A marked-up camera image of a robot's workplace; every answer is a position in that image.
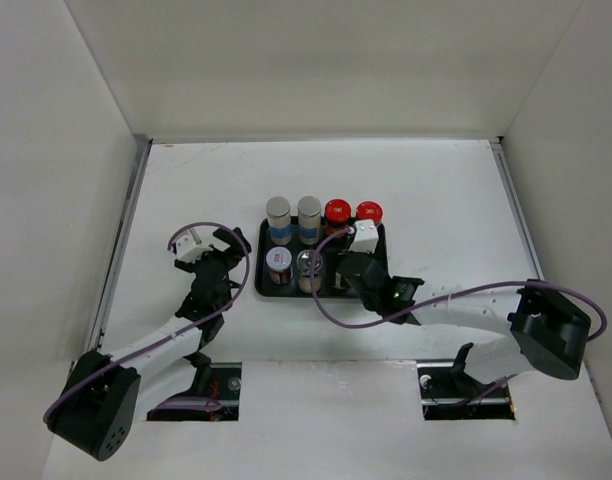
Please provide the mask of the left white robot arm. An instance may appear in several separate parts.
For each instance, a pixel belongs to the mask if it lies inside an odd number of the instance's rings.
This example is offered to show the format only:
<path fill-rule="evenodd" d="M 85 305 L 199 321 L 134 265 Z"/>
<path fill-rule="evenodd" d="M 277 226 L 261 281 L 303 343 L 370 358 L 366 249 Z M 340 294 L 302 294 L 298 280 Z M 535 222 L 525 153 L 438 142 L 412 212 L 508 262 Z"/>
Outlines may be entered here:
<path fill-rule="evenodd" d="M 175 267 L 194 277 L 179 309 L 159 329 L 117 352 L 83 354 L 44 413 L 52 434 L 97 461 L 112 457 L 126 440 L 146 383 L 200 353 L 243 292 L 245 284 L 230 277 L 239 264 L 250 263 L 252 248 L 241 229 L 213 223 L 214 238 L 227 246 L 220 250 L 200 241 L 198 226 L 178 229 L 167 244 Z"/>

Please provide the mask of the red lid sauce jar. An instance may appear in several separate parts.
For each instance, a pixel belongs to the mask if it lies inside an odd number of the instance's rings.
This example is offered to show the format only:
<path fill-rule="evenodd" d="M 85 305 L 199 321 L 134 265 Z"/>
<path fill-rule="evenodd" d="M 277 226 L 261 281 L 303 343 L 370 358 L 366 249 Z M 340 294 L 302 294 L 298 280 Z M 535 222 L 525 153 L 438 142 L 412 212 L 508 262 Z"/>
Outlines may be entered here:
<path fill-rule="evenodd" d="M 355 219 L 357 221 L 371 220 L 376 226 L 379 226 L 383 220 L 383 209 L 377 202 L 363 201 L 356 208 Z"/>

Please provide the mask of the red lid chili jar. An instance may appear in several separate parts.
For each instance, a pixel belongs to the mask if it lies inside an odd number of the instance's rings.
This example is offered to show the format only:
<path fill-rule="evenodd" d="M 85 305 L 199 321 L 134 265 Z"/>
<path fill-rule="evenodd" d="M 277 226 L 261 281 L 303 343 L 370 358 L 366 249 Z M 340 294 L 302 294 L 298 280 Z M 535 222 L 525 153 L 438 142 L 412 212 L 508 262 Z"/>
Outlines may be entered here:
<path fill-rule="evenodd" d="M 325 233 L 332 235 L 333 233 L 345 228 L 351 217 L 351 206 L 343 199 L 331 199 L 325 205 Z"/>

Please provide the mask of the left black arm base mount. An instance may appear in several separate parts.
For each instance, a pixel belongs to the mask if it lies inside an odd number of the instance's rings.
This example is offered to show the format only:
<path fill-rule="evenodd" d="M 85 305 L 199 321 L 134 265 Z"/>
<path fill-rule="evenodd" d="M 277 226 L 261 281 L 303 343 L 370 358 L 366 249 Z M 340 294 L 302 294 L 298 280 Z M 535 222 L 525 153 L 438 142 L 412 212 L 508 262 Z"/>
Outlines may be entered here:
<path fill-rule="evenodd" d="M 204 353 L 187 357 L 195 369 L 190 386 L 146 414 L 150 422 L 231 422 L 239 420 L 242 363 L 213 363 Z"/>

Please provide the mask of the blue label sago bottle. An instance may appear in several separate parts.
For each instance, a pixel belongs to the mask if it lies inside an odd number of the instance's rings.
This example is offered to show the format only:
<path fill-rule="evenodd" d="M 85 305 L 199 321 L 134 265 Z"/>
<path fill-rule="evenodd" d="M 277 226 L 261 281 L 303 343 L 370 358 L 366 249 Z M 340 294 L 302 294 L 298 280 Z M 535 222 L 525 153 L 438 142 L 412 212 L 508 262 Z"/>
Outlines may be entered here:
<path fill-rule="evenodd" d="M 298 231 L 300 241 L 307 246 L 316 245 L 321 237 L 321 202 L 314 196 L 298 201 Z"/>
<path fill-rule="evenodd" d="M 282 196 L 274 196 L 266 203 L 268 232 L 275 245 L 285 246 L 292 240 L 291 207 Z"/>

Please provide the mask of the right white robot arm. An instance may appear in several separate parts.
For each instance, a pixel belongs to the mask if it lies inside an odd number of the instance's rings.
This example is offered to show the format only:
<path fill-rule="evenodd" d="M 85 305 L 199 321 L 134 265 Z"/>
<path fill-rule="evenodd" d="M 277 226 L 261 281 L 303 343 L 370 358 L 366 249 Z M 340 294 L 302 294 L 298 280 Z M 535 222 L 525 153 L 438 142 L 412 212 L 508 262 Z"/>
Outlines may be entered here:
<path fill-rule="evenodd" d="M 338 268 L 364 307 L 397 325 L 450 325 L 494 334 L 463 345 L 450 370 L 459 394 L 527 371 L 560 380 L 579 376 L 591 320 L 569 297 L 540 281 L 506 281 L 464 291 L 389 276 L 371 256 L 349 253 Z"/>

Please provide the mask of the grey lid seasoning jar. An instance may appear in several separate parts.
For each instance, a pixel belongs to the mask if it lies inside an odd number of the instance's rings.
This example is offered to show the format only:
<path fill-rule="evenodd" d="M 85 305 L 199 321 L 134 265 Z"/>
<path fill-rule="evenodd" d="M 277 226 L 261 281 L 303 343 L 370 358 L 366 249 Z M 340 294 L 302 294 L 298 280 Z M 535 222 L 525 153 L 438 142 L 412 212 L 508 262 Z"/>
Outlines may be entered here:
<path fill-rule="evenodd" d="M 322 256 L 316 256 L 313 249 L 302 250 L 296 260 L 298 270 L 298 288 L 307 295 L 319 292 L 322 286 Z"/>

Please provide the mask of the small dark spice jar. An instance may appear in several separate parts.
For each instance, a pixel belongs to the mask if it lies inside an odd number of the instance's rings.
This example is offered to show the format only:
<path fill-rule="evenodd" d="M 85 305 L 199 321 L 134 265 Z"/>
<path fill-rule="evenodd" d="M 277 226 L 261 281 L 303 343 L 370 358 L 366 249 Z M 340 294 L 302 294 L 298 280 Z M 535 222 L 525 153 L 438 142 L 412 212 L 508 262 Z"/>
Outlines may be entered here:
<path fill-rule="evenodd" d="M 287 285 L 292 281 L 292 253 L 283 246 L 271 248 L 265 257 L 270 280 L 277 285 Z"/>

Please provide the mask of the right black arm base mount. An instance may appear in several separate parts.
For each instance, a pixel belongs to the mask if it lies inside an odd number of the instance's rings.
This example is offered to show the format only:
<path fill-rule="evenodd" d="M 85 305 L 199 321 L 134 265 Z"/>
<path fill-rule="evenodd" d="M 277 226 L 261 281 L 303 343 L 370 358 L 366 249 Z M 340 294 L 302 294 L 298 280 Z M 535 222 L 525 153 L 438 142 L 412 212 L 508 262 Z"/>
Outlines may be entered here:
<path fill-rule="evenodd" d="M 465 373 L 473 343 L 463 345 L 454 360 L 416 364 L 422 415 L 426 421 L 514 420 L 506 383 L 482 384 Z"/>

